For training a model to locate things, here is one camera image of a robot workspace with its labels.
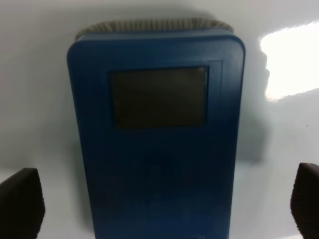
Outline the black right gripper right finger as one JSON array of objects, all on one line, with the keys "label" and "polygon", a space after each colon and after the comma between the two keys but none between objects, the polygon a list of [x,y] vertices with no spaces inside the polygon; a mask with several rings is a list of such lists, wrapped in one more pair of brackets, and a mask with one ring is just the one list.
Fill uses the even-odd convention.
[{"label": "black right gripper right finger", "polygon": [[290,208],[297,228],[305,239],[319,237],[319,166],[300,163]]}]

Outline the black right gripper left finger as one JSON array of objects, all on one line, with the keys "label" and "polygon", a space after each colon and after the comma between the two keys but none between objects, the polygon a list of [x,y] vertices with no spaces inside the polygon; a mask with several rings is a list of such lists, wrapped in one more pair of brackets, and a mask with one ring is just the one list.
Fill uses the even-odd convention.
[{"label": "black right gripper left finger", "polygon": [[45,215],[36,168],[24,168],[0,184],[0,237],[35,239]]}]

